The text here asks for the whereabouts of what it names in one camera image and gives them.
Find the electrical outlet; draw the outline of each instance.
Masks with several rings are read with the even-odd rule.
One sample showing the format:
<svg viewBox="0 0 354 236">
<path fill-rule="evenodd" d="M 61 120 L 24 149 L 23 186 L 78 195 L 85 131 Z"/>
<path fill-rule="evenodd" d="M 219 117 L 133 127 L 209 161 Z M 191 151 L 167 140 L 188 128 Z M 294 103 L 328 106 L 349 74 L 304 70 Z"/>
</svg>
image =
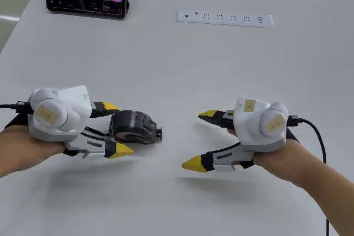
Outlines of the electrical outlet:
<svg viewBox="0 0 354 236">
<path fill-rule="evenodd" d="M 204 12 L 203 18 L 204 19 L 210 19 L 210 14 L 208 12 Z"/>
<path fill-rule="evenodd" d="M 243 16 L 243 22 L 251 23 L 251 16 L 250 15 L 244 15 Z"/>
<path fill-rule="evenodd" d="M 177 21 L 248 26 L 259 28 L 274 28 L 273 17 L 271 15 L 223 14 L 211 13 L 208 11 L 177 11 Z"/>
<path fill-rule="evenodd" d="M 225 19 L 225 16 L 222 15 L 222 14 L 218 14 L 218 15 L 216 15 L 216 19 L 217 19 L 217 20 L 224 20 L 224 19 Z"/>
<path fill-rule="evenodd" d="M 237 23 L 238 22 L 237 16 L 236 15 L 230 15 L 230 21 L 232 23 Z"/>
</svg>

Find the forearm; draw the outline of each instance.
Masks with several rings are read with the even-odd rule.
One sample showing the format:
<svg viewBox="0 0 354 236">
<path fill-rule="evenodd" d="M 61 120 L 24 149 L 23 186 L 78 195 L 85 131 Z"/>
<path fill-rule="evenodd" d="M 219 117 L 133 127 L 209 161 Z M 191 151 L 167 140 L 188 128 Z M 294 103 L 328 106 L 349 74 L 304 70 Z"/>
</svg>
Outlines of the forearm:
<svg viewBox="0 0 354 236">
<path fill-rule="evenodd" d="M 340 235 L 354 235 L 354 183 L 321 163 L 313 163 L 299 182 Z"/>
</svg>

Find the finger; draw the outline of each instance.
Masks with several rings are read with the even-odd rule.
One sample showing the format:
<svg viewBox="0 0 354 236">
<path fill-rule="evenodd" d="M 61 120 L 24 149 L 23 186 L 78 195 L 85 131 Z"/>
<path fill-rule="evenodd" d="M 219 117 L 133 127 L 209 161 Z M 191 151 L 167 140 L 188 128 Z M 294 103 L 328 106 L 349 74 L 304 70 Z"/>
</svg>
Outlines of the finger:
<svg viewBox="0 0 354 236">
<path fill-rule="evenodd" d="M 237 136 L 236 131 L 233 129 L 228 129 L 227 130 L 230 134 Z"/>
</svg>

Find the white plastic part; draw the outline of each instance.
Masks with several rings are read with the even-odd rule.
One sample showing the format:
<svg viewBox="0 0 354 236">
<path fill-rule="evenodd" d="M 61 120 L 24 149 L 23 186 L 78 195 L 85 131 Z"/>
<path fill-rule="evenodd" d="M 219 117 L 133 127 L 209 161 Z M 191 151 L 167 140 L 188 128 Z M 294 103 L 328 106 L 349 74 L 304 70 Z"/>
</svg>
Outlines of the white plastic part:
<svg viewBox="0 0 354 236">
<path fill-rule="evenodd" d="M 29 123 L 30 133 L 45 141 L 72 140 L 84 130 L 92 112 L 86 86 L 43 88 L 29 100 L 35 118 Z"/>
<path fill-rule="evenodd" d="M 48 128 L 58 128 L 62 126 L 67 120 L 67 109 L 65 105 L 57 99 L 44 99 L 39 104 L 36 105 L 36 110 L 33 114 L 35 120 L 37 120 L 41 125 Z M 56 115 L 55 119 L 47 119 L 51 112 Z"/>
<path fill-rule="evenodd" d="M 259 118 L 259 130 L 265 137 L 276 137 L 285 131 L 287 122 L 284 114 L 276 110 L 265 110 Z"/>
<path fill-rule="evenodd" d="M 274 28 L 274 21 L 271 15 L 211 13 L 208 11 L 177 11 L 177 21 Z"/>
<path fill-rule="evenodd" d="M 235 167 L 233 165 L 214 164 L 213 166 L 215 171 L 219 171 L 219 172 L 235 171 Z"/>
<path fill-rule="evenodd" d="M 277 148 L 272 144 L 285 139 L 288 115 L 282 103 L 269 105 L 241 97 L 236 103 L 233 125 L 241 145 L 249 146 L 254 151 L 272 151 Z"/>
</svg>

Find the black strap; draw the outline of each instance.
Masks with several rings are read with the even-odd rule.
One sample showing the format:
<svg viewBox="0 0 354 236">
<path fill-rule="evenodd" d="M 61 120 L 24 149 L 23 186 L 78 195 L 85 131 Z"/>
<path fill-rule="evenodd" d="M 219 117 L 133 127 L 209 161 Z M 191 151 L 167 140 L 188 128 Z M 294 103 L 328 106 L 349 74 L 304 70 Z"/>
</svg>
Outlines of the black strap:
<svg viewBox="0 0 354 236">
<path fill-rule="evenodd" d="M 12 119 L 10 123 L 5 126 L 5 129 L 11 125 L 28 125 L 28 116 L 27 114 L 20 113 L 15 118 Z"/>
</svg>

